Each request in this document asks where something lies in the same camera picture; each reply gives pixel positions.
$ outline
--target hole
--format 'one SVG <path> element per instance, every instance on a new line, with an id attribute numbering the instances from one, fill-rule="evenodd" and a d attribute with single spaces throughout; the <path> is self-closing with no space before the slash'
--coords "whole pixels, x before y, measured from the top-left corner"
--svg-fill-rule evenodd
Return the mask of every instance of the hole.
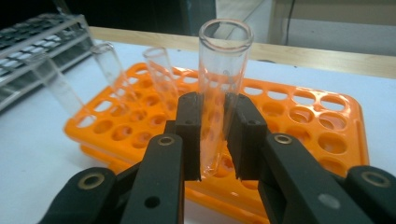
<path id="1" fill-rule="evenodd" d="M 90 173 L 84 175 L 78 181 L 78 187 L 80 189 L 94 189 L 100 186 L 105 181 L 105 176 L 101 173 Z"/>
<path id="2" fill-rule="evenodd" d="M 160 102 L 160 99 L 157 96 L 149 96 L 146 98 L 146 105 L 147 106 L 154 106 Z"/>
<path id="3" fill-rule="evenodd" d="M 305 107 L 294 107 L 290 110 L 289 116 L 298 123 L 309 123 L 313 119 L 314 113 Z"/>
<path id="4" fill-rule="evenodd" d="M 155 116 L 151 118 L 150 120 L 150 125 L 151 126 L 159 126 L 162 125 L 166 122 L 166 117 L 164 116 Z"/>
<path id="5" fill-rule="evenodd" d="M 165 136 L 158 140 L 158 145 L 165 147 L 165 146 L 172 145 L 174 142 L 175 142 L 174 138 Z"/>
<path id="6" fill-rule="evenodd" d="M 284 110 L 283 105 L 276 103 L 268 103 L 262 106 L 263 114 L 270 117 L 279 117 L 283 114 Z"/>
<path id="7" fill-rule="evenodd" d="M 147 146 L 147 144 L 145 144 L 145 143 L 132 142 L 132 147 L 134 147 L 136 149 L 145 148 L 146 146 Z"/>
<path id="8" fill-rule="evenodd" d="M 113 108 L 111 108 L 111 110 L 110 110 L 110 114 L 113 117 L 122 116 L 122 115 L 126 114 L 126 112 L 128 112 L 128 107 L 126 105 L 117 105 L 117 106 L 114 106 Z"/>
<path id="9" fill-rule="evenodd" d="M 312 105 L 315 102 L 315 96 L 305 91 L 299 91 L 293 95 L 293 100 L 300 105 Z"/>
<path id="10" fill-rule="evenodd" d="M 137 140 L 142 143 L 147 143 L 152 137 L 151 133 L 140 133 L 137 135 Z"/>
<path id="11" fill-rule="evenodd" d="M 330 130 L 342 130 L 347 126 L 346 120 L 334 113 L 324 113 L 319 116 L 319 122 L 323 127 Z"/>
<path id="12" fill-rule="evenodd" d="M 136 110 L 131 113 L 130 120 L 132 122 L 137 122 L 143 120 L 146 117 L 146 113 L 144 111 Z"/>
<path id="13" fill-rule="evenodd" d="M 184 77 L 183 82 L 185 83 L 195 83 L 198 81 L 198 78 L 196 77 Z"/>
<path id="14" fill-rule="evenodd" d="M 218 171 L 215 173 L 215 177 L 224 177 L 227 176 L 230 172 L 233 171 L 233 161 L 227 156 L 222 156 L 219 161 Z"/>
<path id="15" fill-rule="evenodd" d="M 290 143 L 293 141 L 290 137 L 288 137 L 288 136 L 286 136 L 286 135 L 283 135 L 283 134 L 275 135 L 275 136 L 274 136 L 274 139 L 275 139 L 278 143 L 284 144 L 284 145 L 288 145 L 288 144 L 290 144 Z"/>
<path id="16" fill-rule="evenodd" d="M 284 100 L 288 95 L 283 91 L 268 91 L 268 96 L 274 100 Z"/>
<path id="17" fill-rule="evenodd" d="M 86 127 L 92 125 L 95 122 L 95 119 L 96 119 L 96 117 L 94 115 L 86 116 L 79 121 L 77 127 L 78 128 L 86 128 Z"/>
<path id="18" fill-rule="evenodd" d="M 259 186 L 259 181 L 256 180 L 243 180 L 241 184 L 247 189 L 254 189 L 256 190 Z"/>
<path id="19" fill-rule="evenodd" d="M 145 75 L 147 72 L 148 72 L 148 70 L 146 70 L 146 69 L 139 69 L 139 70 L 136 70 L 136 71 L 134 71 L 137 75 Z"/>
<path id="20" fill-rule="evenodd" d="M 332 159 L 323 159 L 319 161 L 322 167 L 330 172 L 340 176 L 346 176 L 347 169 L 339 162 Z"/>
<path id="21" fill-rule="evenodd" d="M 113 126 L 113 122 L 111 122 L 110 120 L 102 120 L 101 122 L 99 122 L 95 128 L 93 129 L 93 131 L 95 133 L 105 133 L 108 130 L 111 129 L 111 127 Z"/>
<path id="22" fill-rule="evenodd" d="M 117 96 L 123 96 L 125 94 L 125 92 L 126 91 L 124 89 L 118 88 L 115 93 Z"/>
<path id="23" fill-rule="evenodd" d="M 148 79 L 143 80 L 143 81 L 140 82 L 140 86 L 143 87 L 143 88 L 149 88 L 149 87 L 152 86 L 152 81 L 148 80 Z"/>
<path id="24" fill-rule="evenodd" d="M 111 107 L 111 102 L 109 101 L 102 101 L 101 103 L 99 103 L 96 107 L 95 107 L 95 111 L 96 112 L 103 112 L 107 109 L 109 109 Z"/>
<path id="25" fill-rule="evenodd" d="M 177 104 L 174 101 L 168 101 L 168 102 L 166 102 L 166 108 L 168 110 L 176 110 Z"/>
<path id="26" fill-rule="evenodd" d="M 260 95 L 260 94 L 262 94 L 263 90 L 259 89 L 259 88 L 253 88 L 253 87 L 245 87 L 244 92 L 249 95 Z"/>
<path id="27" fill-rule="evenodd" d="M 361 173 L 361 177 L 367 181 L 368 183 L 380 187 L 380 188 L 389 188 L 390 181 L 385 176 L 371 171 L 365 171 Z"/>
<path id="28" fill-rule="evenodd" d="M 333 154 L 341 154 L 347 151 L 347 144 L 338 135 L 325 133 L 318 139 L 320 147 Z"/>
<path id="29" fill-rule="evenodd" d="M 135 84 L 138 80 L 139 80 L 139 79 L 138 79 L 138 78 L 135 78 L 135 77 L 129 77 L 129 78 L 128 78 L 128 82 L 131 83 L 131 84 Z"/>
<path id="30" fill-rule="evenodd" d="M 340 98 L 334 96 L 325 96 L 320 100 L 320 103 L 326 109 L 334 110 L 334 111 L 341 111 L 345 109 L 345 102 Z"/>
<path id="31" fill-rule="evenodd" d="M 142 96 L 143 96 L 143 94 L 142 94 L 141 92 L 139 92 L 139 91 L 136 91 L 136 92 L 134 93 L 134 95 L 136 96 L 137 99 L 141 99 Z"/>
<path id="32" fill-rule="evenodd" d="M 303 144 L 311 140 L 311 136 L 309 135 L 309 132 L 307 132 L 306 129 L 301 127 L 291 127 L 286 130 L 286 133 L 297 138 Z"/>
<path id="33" fill-rule="evenodd" d="M 158 205 L 160 205 L 160 203 L 161 203 L 160 198 L 159 198 L 159 197 L 156 197 L 156 196 L 148 197 L 148 198 L 145 200 L 145 206 L 146 206 L 147 208 L 155 208 L 155 207 L 158 207 Z"/>
<path id="34" fill-rule="evenodd" d="M 127 138 L 132 133 L 132 128 L 129 126 L 118 127 L 111 136 L 114 141 L 121 141 Z"/>

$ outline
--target table surface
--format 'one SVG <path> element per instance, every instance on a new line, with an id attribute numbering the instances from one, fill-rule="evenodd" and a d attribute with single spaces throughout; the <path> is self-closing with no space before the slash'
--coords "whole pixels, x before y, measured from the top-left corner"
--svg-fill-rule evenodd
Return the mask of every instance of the table surface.
<path id="1" fill-rule="evenodd" d="M 91 31 L 97 43 L 113 42 L 124 68 L 143 62 L 141 52 L 149 46 L 161 45 L 168 48 L 172 65 L 197 69 L 196 37 L 97 27 Z M 371 165 L 396 175 L 395 57 L 257 44 L 251 59 L 246 77 L 354 97 L 362 107 Z M 65 74 L 85 103 L 106 86 L 93 58 Z M 0 114 L 0 223 L 37 222 L 71 176 L 106 166 L 82 154 L 63 133 L 67 119 L 44 88 Z M 185 222 L 239 223 L 188 200 Z"/>

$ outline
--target test tube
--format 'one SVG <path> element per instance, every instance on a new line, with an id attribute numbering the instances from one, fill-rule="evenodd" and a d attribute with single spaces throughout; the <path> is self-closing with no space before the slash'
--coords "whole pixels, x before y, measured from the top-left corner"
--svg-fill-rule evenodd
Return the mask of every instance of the test tube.
<path id="1" fill-rule="evenodd" d="M 69 85 L 64 75 L 46 53 L 34 55 L 27 59 L 26 62 L 32 66 L 35 76 L 41 80 L 71 118 L 78 123 L 82 119 L 88 123 L 93 122 L 94 116 L 90 116 L 90 111 L 84 107 L 84 104 Z"/>
<path id="2" fill-rule="evenodd" d="M 212 20 L 200 29 L 199 92 L 203 95 L 200 159 L 204 177 L 217 172 L 252 42 L 251 29 L 241 21 Z"/>
<path id="3" fill-rule="evenodd" d="M 125 104 L 128 102 L 129 105 L 132 105 L 134 111 L 140 111 L 143 116 L 132 84 L 122 68 L 114 46 L 108 42 L 94 45 L 91 47 L 91 53 L 119 101 L 120 109 L 122 110 L 120 113 L 124 114 L 129 110 Z"/>
<path id="4" fill-rule="evenodd" d="M 160 95 L 168 119 L 175 119 L 177 111 L 177 85 L 165 48 L 154 47 L 143 52 L 155 91 Z"/>

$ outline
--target black plastic part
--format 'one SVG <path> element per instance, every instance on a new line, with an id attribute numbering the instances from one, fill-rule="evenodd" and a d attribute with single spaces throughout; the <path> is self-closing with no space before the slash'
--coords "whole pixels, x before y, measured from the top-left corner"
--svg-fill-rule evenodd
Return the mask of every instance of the black plastic part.
<path id="1" fill-rule="evenodd" d="M 167 120 L 163 133 L 175 133 L 175 132 L 176 132 L 176 122 L 174 120 Z"/>
<path id="2" fill-rule="evenodd" d="M 396 223 L 393 175 L 371 166 L 356 166 L 349 170 L 343 186 L 375 223 Z"/>
<path id="3" fill-rule="evenodd" d="M 120 223 L 182 223 L 183 141 L 171 133 L 148 143 Z"/>
<path id="4" fill-rule="evenodd" d="M 267 123 L 256 106 L 245 95 L 239 94 L 233 115 L 227 147 L 233 157 L 236 178 L 258 180 L 258 156 L 267 135 Z"/>
<path id="5" fill-rule="evenodd" d="M 183 139 L 185 180 L 201 180 L 201 96 L 190 92 L 178 98 L 176 134 Z"/>
<path id="6" fill-rule="evenodd" d="M 265 204 L 267 212 L 274 212 L 268 216 L 274 218 L 271 223 L 373 223 L 298 139 L 275 133 L 266 140 L 262 155 L 276 183 L 261 180 L 259 193 L 263 201 L 271 199 L 267 186 L 278 185 L 286 199 L 284 206 Z"/>
<path id="7" fill-rule="evenodd" d="M 117 203 L 115 182 L 116 176 L 107 168 L 90 168 L 74 175 L 39 223 L 105 222 Z"/>

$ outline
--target rack hole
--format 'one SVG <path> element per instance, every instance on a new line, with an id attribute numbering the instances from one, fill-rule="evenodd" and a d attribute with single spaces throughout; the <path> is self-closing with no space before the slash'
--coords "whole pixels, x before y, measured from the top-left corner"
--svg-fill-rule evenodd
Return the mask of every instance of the rack hole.
<path id="1" fill-rule="evenodd" d="M 94 116 L 94 115 L 86 116 L 79 121 L 77 127 L 78 128 L 86 128 L 86 127 L 92 125 L 95 122 L 95 119 L 96 119 L 96 116 Z"/>
<path id="2" fill-rule="evenodd" d="M 162 125 L 166 122 L 166 117 L 164 116 L 155 116 L 153 118 L 151 118 L 151 126 L 159 126 Z"/>
<path id="3" fill-rule="evenodd" d="M 130 84 L 135 84 L 138 80 L 139 80 L 139 79 L 138 79 L 138 78 L 135 78 L 135 77 L 129 77 L 129 78 L 128 78 L 128 82 L 129 82 Z"/>
<path id="4" fill-rule="evenodd" d="M 185 83 L 195 83 L 195 82 L 198 81 L 198 78 L 196 78 L 196 77 L 184 77 L 183 81 Z"/>
<path id="5" fill-rule="evenodd" d="M 112 134 L 112 138 L 115 141 L 121 141 L 127 138 L 132 133 L 132 128 L 129 126 L 120 126 Z"/>
<path id="6" fill-rule="evenodd" d="M 249 95 L 260 95 L 262 94 L 263 90 L 254 87 L 245 87 L 244 92 Z"/>
<path id="7" fill-rule="evenodd" d="M 146 105 L 147 106 L 154 106 L 160 102 L 160 99 L 156 96 L 149 96 L 146 98 Z"/>
<path id="8" fill-rule="evenodd" d="M 326 109 L 333 111 L 341 111 L 346 107 L 346 103 L 343 100 L 334 96 L 325 96 L 320 100 L 320 103 Z"/>
<path id="9" fill-rule="evenodd" d="M 283 91 L 268 91 L 268 96 L 274 100 L 284 100 L 288 95 Z"/>
<path id="10" fill-rule="evenodd" d="M 130 116 L 132 122 L 143 120 L 145 117 L 146 117 L 146 113 L 140 110 L 133 111 Z"/>
<path id="11" fill-rule="evenodd" d="M 347 144 L 338 135 L 325 133 L 318 139 L 320 147 L 332 154 L 341 154 L 347 151 Z"/>
<path id="12" fill-rule="evenodd" d="M 318 119 L 323 127 L 330 130 L 342 130 L 347 126 L 346 120 L 334 113 L 321 114 Z"/>
<path id="13" fill-rule="evenodd" d="M 111 108 L 110 114 L 114 117 L 119 117 L 119 116 L 126 114 L 126 112 L 128 112 L 128 110 L 129 109 L 126 105 L 117 105 L 117 106 Z"/>
<path id="14" fill-rule="evenodd" d="M 148 70 L 146 70 L 146 69 L 139 69 L 139 70 L 135 71 L 135 73 L 138 75 L 145 75 L 147 72 L 148 72 Z"/>
<path id="15" fill-rule="evenodd" d="M 293 95 L 293 101 L 300 105 L 312 105 L 315 102 L 315 96 L 308 92 L 297 92 Z"/>
<path id="16" fill-rule="evenodd" d="M 322 167 L 330 172 L 333 172 L 340 176 L 345 176 L 347 169 L 339 162 L 331 159 L 323 159 L 319 161 Z"/>
<path id="17" fill-rule="evenodd" d="M 313 119 L 314 113 L 305 107 L 294 107 L 290 110 L 289 116 L 298 123 L 309 123 Z"/>
<path id="18" fill-rule="evenodd" d="M 111 122 L 110 120 L 102 120 L 95 126 L 93 131 L 95 133 L 105 133 L 110 130 L 112 126 L 113 122 Z"/>
<path id="19" fill-rule="evenodd" d="M 109 101 L 102 101 L 95 107 L 96 112 L 103 112 L 105 110 L 108 110 L 112 106 L 111 102 Z"/>

